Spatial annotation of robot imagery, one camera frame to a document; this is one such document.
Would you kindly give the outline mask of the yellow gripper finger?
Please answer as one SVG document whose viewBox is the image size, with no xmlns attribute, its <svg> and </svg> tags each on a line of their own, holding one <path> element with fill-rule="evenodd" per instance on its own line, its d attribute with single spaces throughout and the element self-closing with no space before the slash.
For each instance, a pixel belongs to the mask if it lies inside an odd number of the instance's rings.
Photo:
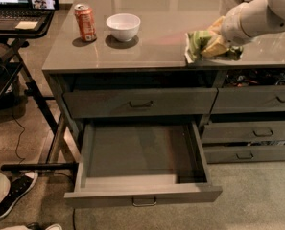
<svg viewBox="0 0 285 230">
<path fill-rule="evenodd" d="M 225 40 L 220 35 L 203 37 L 201 39 L 201 55 L 205 58 L 212 58 L 228 51 Z"/>
<path fill-rule="evenodd" d="M 225 20 L 224 16 L 221 16 L 218 18 L 216 21 L 214 21 L 209 27 L 208 30 L 214 32 L 215 34 L 220 34 L 221 33 L 221 28 L 223 25 L 223 22 Z"/>
</svg>

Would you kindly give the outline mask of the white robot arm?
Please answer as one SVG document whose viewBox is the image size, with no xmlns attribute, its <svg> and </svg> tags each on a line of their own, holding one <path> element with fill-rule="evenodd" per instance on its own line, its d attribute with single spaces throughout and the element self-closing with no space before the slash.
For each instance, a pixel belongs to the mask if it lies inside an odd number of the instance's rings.
<svg viewBox="0 0 285 230">
<path fill-rule="evenodd" d="M 285 32 L 285 0 L 253 0 L 232 8 L 217 20 L 202 56 L 212 58 L 232 46 L 251 43 L 260 35 Z"/>
</svg>

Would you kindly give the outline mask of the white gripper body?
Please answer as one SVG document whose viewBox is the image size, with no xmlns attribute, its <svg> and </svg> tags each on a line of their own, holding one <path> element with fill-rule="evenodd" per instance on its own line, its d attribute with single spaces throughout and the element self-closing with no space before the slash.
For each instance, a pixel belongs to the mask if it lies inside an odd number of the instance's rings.
<svg viewBox="0 0 285 230">
<path fill-rule="evenodd" d="M 248 5 L 248 3 L 242 3 L 232 8 L 223 19 L 220 33 L 226 43 L 231 46 L 242 46 L 252 41 L 241 24 L 242 12 Z"/>
</svg>

